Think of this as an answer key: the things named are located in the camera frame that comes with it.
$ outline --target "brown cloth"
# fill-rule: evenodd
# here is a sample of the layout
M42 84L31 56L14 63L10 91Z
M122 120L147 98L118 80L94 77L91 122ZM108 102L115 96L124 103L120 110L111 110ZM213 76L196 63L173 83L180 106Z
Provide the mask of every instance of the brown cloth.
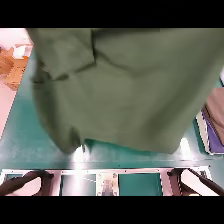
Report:
M205 113L224 145L224 88L215 88L205 104Z

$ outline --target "green table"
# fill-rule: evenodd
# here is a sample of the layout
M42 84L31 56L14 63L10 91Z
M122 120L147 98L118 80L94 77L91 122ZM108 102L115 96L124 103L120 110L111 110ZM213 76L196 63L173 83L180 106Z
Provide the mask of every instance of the green table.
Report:
M189 150L179 148L173 155L141 152L117 145L86 140L82 158L61 153L41 127L32 102L30 78L35 70L32 52L20 88L0 141L0 169L107 169L211 165L214 181L224 187L223 156L204 151L196 121L183 138Z

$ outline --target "purple cloth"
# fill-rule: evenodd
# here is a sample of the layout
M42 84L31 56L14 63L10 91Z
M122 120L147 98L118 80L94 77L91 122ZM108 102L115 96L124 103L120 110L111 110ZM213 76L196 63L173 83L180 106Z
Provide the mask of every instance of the purple cloth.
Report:
M202 110L202 115L207 124L208 130L208 140L209 140L209 148L211 153L224 153L224 146L222 145L219 137L214 131L212 125L210 124L208 118L206 117L204 110Z

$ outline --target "pink floor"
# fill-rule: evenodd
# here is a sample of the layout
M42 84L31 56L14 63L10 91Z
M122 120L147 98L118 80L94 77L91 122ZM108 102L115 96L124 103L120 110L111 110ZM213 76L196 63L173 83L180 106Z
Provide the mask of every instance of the pink floor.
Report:
M0 80L0 139L15 96L16 91L12 91Z

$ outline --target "olive green garment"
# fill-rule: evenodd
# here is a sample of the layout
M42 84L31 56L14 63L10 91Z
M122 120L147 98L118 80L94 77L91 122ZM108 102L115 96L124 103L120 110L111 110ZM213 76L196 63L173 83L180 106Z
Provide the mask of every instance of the olive green garment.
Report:
M40 121L73 152L85 139L173 153L224 64L222 28L29 28Z

